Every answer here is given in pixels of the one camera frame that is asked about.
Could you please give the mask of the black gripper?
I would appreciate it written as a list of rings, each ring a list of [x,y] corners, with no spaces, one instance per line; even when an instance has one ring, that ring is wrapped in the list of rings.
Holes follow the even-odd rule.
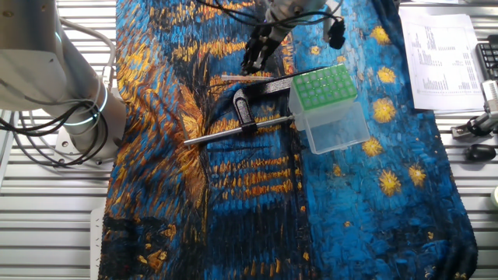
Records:
[[[281,28],[277,26],[256,26],[246,44],[243,61],[240,64],[240,73],[242,75],[253,73],[252,55],[257,55],[254,60],[254,69],[257,72],[264,70],[268,58],[275,52],[281,42]]]

